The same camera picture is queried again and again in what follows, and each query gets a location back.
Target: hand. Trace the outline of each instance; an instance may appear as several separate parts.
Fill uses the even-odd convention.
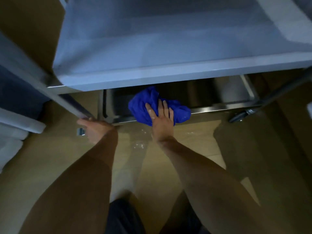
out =
[[[79,119],[77,121],[78,125],[84,126],[85,133],[91,143],[98,143],[103,136],[105,136],[110,131],[115,131],[115,127],[105,121],[95,121],[92,118],[88,120]]]
[[[146,110],[152,119],[152,137],[156,142],[174,139],[174,111],[168,108],[167,102],[158,100],[158,116],[152,107],[146,103]]]

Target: wheel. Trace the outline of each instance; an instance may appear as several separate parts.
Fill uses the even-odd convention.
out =
[[[244,110],[238,114],[236,114],[234,117],[232,117],[229,120],[229,123],[237,122],[243,120],[245,117],[247,117],[249,114]]]

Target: blue rag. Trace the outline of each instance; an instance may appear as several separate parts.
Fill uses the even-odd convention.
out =
[[[137,93],[129,102],[128,108],[134,115],[138,122],[152,126],[152,120],[145,108],[145,104],[149,103],[152,109],[158,116],[158,99],[159,93],[154,86],[150,86],[145,90]],[[187,106],[182,106],[177,100],[166,100],[168,107],[174,111],[174,125],[175,123],[182,123],[191,117],[191,110]]]

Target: tiled floor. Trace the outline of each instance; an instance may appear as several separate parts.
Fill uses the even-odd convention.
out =
[[[98,92],[73,96],[96,115]],[[310,164],[275,107],[237,124],[226,122],[227,113],[195,115],[175,127],[175,136],[232,173],[289,233],[309,233]],[[58,105],[48,105],[43,121],[44,133],[31,135],[0,175],[0,233],[17,233],[41,193],[91,147],[76,136],[75,116]],[[111,200],[128,196],[148,234],[159,233],[168,219],[177,224],[187,199],[150,128],[134,122],[118,130]]]

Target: forearm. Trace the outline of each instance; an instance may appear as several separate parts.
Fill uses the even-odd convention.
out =
[[[104,233],[117,133],[108,133],[53,182],[20,233]]]
[[[278,233],[275,224],[226,170],[174,139],[159,145],[177,170],[194,211],[210,232]]]

